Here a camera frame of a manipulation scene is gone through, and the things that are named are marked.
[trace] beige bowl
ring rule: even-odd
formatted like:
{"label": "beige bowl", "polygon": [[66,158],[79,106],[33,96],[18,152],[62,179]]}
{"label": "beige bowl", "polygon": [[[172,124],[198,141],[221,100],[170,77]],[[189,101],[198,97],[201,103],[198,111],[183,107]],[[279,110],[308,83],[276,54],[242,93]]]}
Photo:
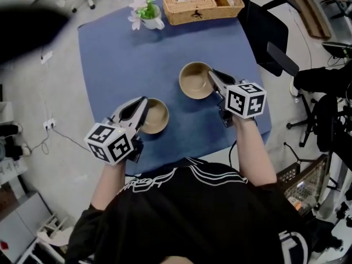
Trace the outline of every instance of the beige bowl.
{"label": "beige bowl", "polygon": [[183,93],[192,99],[203,99],[213,92],[213,81],[208,77],[209,65],[193,62],[180,72],[179,83]]}
{"label": "beige bowl", "polygon": [[155,98],[148,99],[149,110],[141,131],[156,134],[162,131],[169,122],[169,110],[166,105]]}

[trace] floor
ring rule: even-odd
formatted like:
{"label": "floor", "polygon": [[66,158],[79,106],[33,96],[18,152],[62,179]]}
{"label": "floor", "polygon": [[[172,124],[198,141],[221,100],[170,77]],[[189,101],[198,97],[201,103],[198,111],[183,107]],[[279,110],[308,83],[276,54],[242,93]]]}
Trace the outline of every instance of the floor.
{"label": "floor", "polygon": [[[55,6],[56,1],[42,0],[41,3]],[[84,144],[83,138],[93,126],[94,120],[80,63],[77,27],[125,7],[132,0],[95,1],[95,10],[90,10],[83,4],[54,44],[45,49],[53,50],[53,57],[44,65],[40,62],[40,51],[37,51],[15,61],[12,70],[0,71],[4,98],[13,103],[15,120],[24,128],[23,140],[32,147],[46,137],[43,122],[48,118],[54,117],[57,130],[81,144]],[[271,0],[253,1],[263,5]],[[287,54],[300,69],[327,65],[329,54],[322,48],[319,40],[308,36],[295,10],[281,5],[271,12],[288,26]],[[262,68],[259,70],[268,92],[272,119],[272,131],[266,148],[276,171],[279,172],[295,161],[289,149],[283,146],[285,141],[303,158],[319,156],[314,135],[310,136],[305,148],[299,148],[298,142],[303,128],[289,131],[285,127],[287,122],[305,117],[303,103],[289,93],[290,76],[284,72],[277,78]],[[29,170],[24,174],[24,179],[41,193],[49,207],[58,212],[59,216],[69,216],[75,222],[82,210],[89,205],[103,164],[52,131],[49,132],[47,146],[49,155],[45,155],[39,147],[30,157],[25,158]],[[209,161],[228,164],[228,149],[207,158]],[[235,150],[232,160],[237,160]]]}

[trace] white mug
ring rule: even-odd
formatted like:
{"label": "white mug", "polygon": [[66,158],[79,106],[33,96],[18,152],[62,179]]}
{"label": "white mug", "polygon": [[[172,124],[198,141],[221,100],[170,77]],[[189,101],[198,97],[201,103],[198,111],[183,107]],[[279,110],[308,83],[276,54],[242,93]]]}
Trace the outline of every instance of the white mug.
{"label": "white mug", "polygon": [[153,19],[142,19],[142,23],[148,29],[163,29],[165,27],[163,21],[161,20],[161,11],[158,5],[153,5],[156,17]]}

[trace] wicker tissue box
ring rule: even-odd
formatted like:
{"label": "wicker tissue box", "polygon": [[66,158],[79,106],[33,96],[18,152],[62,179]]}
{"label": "wicker tissue box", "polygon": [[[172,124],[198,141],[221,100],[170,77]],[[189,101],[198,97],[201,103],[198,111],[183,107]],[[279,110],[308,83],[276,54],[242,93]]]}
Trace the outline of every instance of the wicker tissue box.
{"label": "wicker tissue box", "polygon": [[172,25],[193,21],[237,17],[242,0],[163,0],[165,15]]}

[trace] black t-shirt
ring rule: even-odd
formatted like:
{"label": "black t-shirt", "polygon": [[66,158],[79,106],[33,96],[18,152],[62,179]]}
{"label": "black t-shirt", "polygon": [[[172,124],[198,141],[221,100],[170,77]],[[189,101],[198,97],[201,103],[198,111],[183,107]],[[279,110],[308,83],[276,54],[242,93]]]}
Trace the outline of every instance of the black t-shirt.
{"label": "black t-shirt", "polygon": [[226,165],[187,161],[133,179],[105,211],[84,211],[66,263],[92,254],[94,263],[161,263],[167,256],[285,263],[284,255],[304,263],[308,232],[276,184],[255,187]]}

